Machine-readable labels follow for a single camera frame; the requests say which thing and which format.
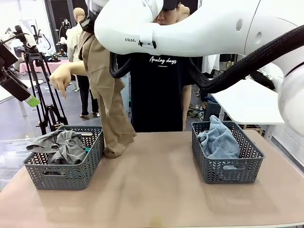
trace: perforated basket side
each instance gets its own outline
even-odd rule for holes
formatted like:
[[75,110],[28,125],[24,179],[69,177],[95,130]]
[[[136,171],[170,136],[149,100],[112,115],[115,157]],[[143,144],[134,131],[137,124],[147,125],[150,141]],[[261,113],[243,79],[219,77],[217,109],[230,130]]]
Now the perforated basket side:
[[60,130],[73,130],[83,135],[83,144],[91,149],[82,163],[78,165],[48,164],[48,155],[32,153],[24,165],[37,189],[40,190],[83,190],[85,189],[102,156],[105,148],[101,127],[63,126]]
[[209,159],[206,157],[197,135],[209,130],[210,122],[192,123],[192,150],[206,183],[253,183],[264,155],[234,122],[223,122],[240,147],[238,159]]

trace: tripod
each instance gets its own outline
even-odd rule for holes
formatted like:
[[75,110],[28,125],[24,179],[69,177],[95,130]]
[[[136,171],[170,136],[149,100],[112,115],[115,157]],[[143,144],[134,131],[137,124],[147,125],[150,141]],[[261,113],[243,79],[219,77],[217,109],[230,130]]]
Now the tripod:
[[[50,72],[50,69],[48,67],[48,63],[47,63],[45,55],[43,53],[39,52],[36,47],[25,48],[24,60],[25,60],[25,63],[27,65],[28,76],[29,76],[31,86],[32,86],[32,89],[33,89],[33,95],[36,97],[32,77],[36,82],[37,92],[38,92],[38,99],[40,100],[40,106],[41,106],[40,108],[41,108],[42,114],[40,113],[39,106],[37,106],[37,113],[38,113],[38,117],[39,117],[39,124],[38,124],[37,127],[40,127],[41,132],[44,135],[44,134],[47,133],[47,126],[48,125],[49,125],[50,130],[52,132],[55,131],[58,127],[60,127],[62,125],[68,125],[67,118],[66,118],[65,113],[63,111],[63,107],[62,107],[62,104],[60,102],[58,92],[57,92],[57,90],[54,89],[55,93],[56,93],[56,96],[57,96],[57,100],[58,100],[60,109],[61,109],[61,112],[62,112],[62,115],[60,115],[56,100],[54,98],[54,95],[53,95],[53,92],[52,92],[52,89],[51,89],[51,86],[50,86],[50,83],[49,83],[49,78],[48,78],[48,75],[46,73],[44,63],[47,66],[47,70],[48,70],[49,75],[51,75],[51,72]],[[35,69],[34,69],[34,62],[36,63],[36,66],[42,68],[42,72],[43,72],[44,78],[47,82],[47,86],[48,86],[53,104],[48,105],[48,104],[45,103],[40,85],[38,83],[37,74],[36,74]]]

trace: black t-shirt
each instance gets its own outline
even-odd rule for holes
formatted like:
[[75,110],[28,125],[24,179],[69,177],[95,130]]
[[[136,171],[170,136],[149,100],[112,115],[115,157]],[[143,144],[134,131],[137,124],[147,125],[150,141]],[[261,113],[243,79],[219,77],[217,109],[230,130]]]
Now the black t-shirt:
[[193,84],[185,57],[128,55],[136,132],[182,131],[182,90]]

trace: brown table surface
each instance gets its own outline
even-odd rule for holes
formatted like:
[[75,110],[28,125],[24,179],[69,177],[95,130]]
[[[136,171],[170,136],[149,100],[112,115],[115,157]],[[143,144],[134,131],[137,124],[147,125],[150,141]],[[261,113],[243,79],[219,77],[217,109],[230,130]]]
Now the brown table surface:
[[208,185],[191,132],[140,133],[103,159],[86,190],[36,190],[25,168],[0,193],[1,228],[147,228],[304,224],[304,178],[258,133],[254,184]]

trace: gray plastic basket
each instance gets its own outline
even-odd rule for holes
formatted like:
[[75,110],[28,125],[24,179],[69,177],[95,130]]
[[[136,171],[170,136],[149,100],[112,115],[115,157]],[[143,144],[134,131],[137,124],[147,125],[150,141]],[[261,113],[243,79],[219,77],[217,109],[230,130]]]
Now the gray plastic basket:
[[[265,156],[236,123],[223,121],[223,124],[229,128],[239,144],[238,159],[207,158],[197,136],[200,132],[209,130],[210,122],[192,123],[192,151],[204,181],[207,184],[254,183]],[[227,165],[236,169],[225,169]]]
[[82,134],[84,146],[91,147],[82,163],[77,165],[49,165],[48,155],[32,153],[24,165],[39,190],[83,190],[103,156],[105,142],[102,127],[61,126],[59,130],[70,130]]

